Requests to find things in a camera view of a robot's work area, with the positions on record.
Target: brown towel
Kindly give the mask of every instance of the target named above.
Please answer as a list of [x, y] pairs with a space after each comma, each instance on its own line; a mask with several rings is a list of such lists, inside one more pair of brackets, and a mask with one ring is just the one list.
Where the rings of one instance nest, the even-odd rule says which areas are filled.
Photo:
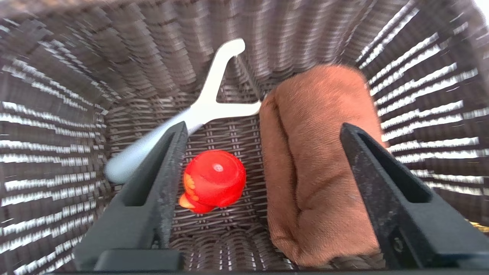
[[381, 142], [366, 81], [345, 66], [288, 79], [260, 110], [271, 239], [298, 265], [378, 249], [339, 139], [344, 122]]

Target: black plastic jaw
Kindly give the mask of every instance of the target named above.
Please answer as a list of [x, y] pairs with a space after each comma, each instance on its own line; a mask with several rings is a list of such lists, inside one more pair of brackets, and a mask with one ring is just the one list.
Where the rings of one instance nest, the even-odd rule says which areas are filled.
[[489, 239], [362, 129], [341, 143], [391, 269], [489, 269]]

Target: dark brown wicker weave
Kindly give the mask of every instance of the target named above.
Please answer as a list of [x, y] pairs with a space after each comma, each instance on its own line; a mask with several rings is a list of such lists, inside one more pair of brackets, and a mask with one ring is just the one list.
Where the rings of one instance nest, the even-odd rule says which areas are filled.
[[[3, 0], [0, 18], [0, 275], [72, 270], [71, 248], [113, 196], [107, 158], [189, 106], [213, 52], [238, 37], [264, 92], [320, 63], [384, 83], [373, 97], [382, 121], [397, 117], [384, 124], [393, 154], [489, 225], [489, 35], [470, 0]], [[231, 62], [219, 100], [249, 100], [253, 83]], [[248, 182], [232, 207], [176, 207], [171, 246], [188, 270], [298, 268], [267, 232], [258, 123], [213, 121], [189, 139], [186, 161], [227, 150]]]

